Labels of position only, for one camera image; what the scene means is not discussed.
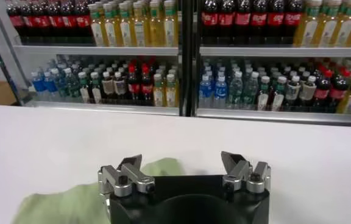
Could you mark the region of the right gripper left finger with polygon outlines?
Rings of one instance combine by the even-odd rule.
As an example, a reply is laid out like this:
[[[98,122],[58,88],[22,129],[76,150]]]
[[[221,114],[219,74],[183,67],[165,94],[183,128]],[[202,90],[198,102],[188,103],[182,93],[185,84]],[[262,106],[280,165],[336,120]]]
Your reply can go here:
[[[114,194],[128,197],[134,191],[150,194],[155,189],[155,178],[140,170],[142,154],[124,158],[118,167],[102,166],[98,174],[99,191],[102,195]]]

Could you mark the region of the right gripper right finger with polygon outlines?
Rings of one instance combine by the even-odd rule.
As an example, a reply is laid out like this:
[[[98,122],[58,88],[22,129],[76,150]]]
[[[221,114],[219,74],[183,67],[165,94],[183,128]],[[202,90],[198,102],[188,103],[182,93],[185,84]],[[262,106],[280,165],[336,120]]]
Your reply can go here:
[[[222,162],[227,172],[222,177],[222,185],[227,192],[237,192],[246,188],[253,194],[269,191],[271,186],[271,167],[266,162],[257,162],[253,167],[242,155],[221,152]]]

